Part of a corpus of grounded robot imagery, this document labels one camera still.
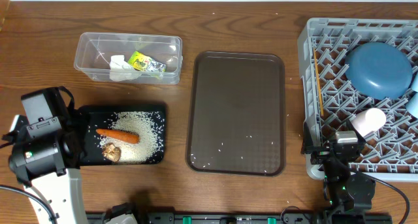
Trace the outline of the white tissue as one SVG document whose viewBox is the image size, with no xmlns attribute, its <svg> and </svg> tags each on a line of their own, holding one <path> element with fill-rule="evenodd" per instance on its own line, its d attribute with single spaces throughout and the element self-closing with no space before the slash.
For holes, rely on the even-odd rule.
<svg viewBox="0 0 418 224">
<path fill-rule="evenodd" d="M 125 61 L 124 55 L 114 55 L 110 58 L 110 74 L 111 81 L 122 82 L 126 80 L 137 79 L 141 74 L 136 71 L 128 62 Z"/>
</svg>

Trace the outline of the orange carrot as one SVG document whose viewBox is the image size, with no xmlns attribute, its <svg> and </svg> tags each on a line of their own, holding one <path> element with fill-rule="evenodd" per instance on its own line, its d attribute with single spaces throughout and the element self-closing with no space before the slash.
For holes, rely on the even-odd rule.
<svg viewBox="0 0 418 224">
<path fill-rule="evenodd" d="M 128 133 L 125 131 L 97 129 L 96 133 L 98 133 L 101 136 L 107 136 L 130 144 L 137 144 L 140 142 L 140 137 L 138 135 Z"/>
</svg>

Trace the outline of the light blue small bowl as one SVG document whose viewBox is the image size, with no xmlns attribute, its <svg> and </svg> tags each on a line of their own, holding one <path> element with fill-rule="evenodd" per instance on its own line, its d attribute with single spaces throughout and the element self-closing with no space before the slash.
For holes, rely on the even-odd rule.
<svg viewBox="0 0 418 224">
<path fill-rule="evenodd" d="M 418 118 L 418 93 L 416 93 L 406 104 L 406 110 L 413 117 Z"/>
</svg>

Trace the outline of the green foil snack wrapper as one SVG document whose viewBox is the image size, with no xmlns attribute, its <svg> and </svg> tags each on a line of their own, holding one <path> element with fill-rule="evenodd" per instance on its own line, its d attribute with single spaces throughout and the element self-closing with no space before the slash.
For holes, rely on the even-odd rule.
<svg viewBox="0 0 418 224">
<path fill-rule="evenodd" d="M 142 72 L 165 72 L 166 65 L 160 63 L 150 56 L 135 51 L 128 60 L 128 64 L 137 71 Z"/>
</svg>

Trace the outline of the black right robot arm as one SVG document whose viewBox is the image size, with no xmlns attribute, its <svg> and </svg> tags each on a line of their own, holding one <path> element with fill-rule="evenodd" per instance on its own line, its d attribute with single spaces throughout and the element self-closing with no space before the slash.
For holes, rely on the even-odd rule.
<svg viewBox="0 0 418 224">
<path fill-rule="evenodd" d="M 359 157 L 365 139 L 351 123 L 322 146 L 314 145 L 307 123 L 303 133 L 301 153 L 310 156 L 311 164 L 323 167 L 323 193 L 330 202 L 330 207 L 314 214 L 310 223 L 365 223 L 365 211 L 372 207 L 376 183 L 349 167 Z"/>
</svg>

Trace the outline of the wooden chopstick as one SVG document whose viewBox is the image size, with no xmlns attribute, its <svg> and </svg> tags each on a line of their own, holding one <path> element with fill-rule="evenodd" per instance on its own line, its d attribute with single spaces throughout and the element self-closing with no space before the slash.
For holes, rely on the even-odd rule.
<svg viewBox="0 0 418 224">
<path fill-rule="evenodd" d="M 322 92 L 321 92 L 321 84 L 320 84 L 320 79 L 319 79 L 319 69 L 318 69 L 317 56 L 316 56 L 316 49 L 315 48 L 313 48 L 313 60 L 314 60 L 314 66 L 315 66 L 315 77 L 316 77 L 317 92 L 318 92 L 318 99 L 319 99 L 320 116 L 323 117 L 323 115 L 324 115 L 323 96 L 322 96 Z"/>
</svg>

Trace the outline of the pink plastic cup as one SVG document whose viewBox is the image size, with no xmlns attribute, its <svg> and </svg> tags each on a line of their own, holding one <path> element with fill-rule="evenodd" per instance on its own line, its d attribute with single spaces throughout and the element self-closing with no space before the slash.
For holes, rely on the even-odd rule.
<svg viewBox="0 0 418 224">
<path fill-rule="evenodd" d="M 352 126 L 362 136 L 378 131 L 387 121 L 386 114 L 378 108 L 370 108 L 358 113 L 351 120 Z"/>
</svg>

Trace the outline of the dark blue large bowl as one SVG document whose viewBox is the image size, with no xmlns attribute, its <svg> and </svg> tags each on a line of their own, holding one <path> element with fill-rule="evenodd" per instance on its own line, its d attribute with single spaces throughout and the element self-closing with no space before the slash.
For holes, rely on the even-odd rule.
<svg viewBox="0 0 418 224">
<path fill-rule="evenodd" d="M 412 66 L 406 55 L 389 44 L 362 44 L 347 55 L 345 64 L 351 85 L 374 99 L 399 98 L 412 81 Z"/>
</svg>

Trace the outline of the pile of white rice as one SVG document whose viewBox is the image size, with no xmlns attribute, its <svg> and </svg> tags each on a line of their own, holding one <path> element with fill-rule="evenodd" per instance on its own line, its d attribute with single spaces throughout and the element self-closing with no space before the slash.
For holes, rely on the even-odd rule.
<svg viewBox="0 0 418 224">
<path fill-rule="evenodd" d="M 161 110 L 92 112 L 85 133 L 84 165 L 152 165 L 162 161 L 165 150 L 165 113 Z M 126 143 L 96 133 L 111 129 L 136 134 L 137 144 Z M 105 145 L 113 143 L 121 149 L 121 158 L 112 162 L 102 155 Z"/>
</svg>

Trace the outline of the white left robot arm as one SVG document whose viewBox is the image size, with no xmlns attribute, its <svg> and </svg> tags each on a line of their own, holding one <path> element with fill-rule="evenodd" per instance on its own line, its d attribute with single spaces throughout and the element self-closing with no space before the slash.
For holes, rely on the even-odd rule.
<svg viewBox="0 0 418 224">
<path fill-rule="evenodd" d="M 4 191 L 25 196 L 39 223 L 87 223 L 82 200 L 81 138 L 76 130 L 74 100 L 69 90 L 52 87 L 22 95 L 24 115 L 14 117 L 1 138 L 10 146 L 10 170 L 22 188 L 2 185 Z"/>
</svg>

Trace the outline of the brown food scrap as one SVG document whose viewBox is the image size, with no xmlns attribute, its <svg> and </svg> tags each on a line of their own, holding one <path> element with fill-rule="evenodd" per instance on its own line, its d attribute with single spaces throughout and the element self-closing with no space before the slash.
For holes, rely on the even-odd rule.
<svg viewBox="0 0 418 224">
<path fill-rule="evenodd" d="M 102 155 L 104 158 L 116 163 L 121 158 L 121 149 L 113 143 L 109 143 L 103 147 Z"/>
</svg>

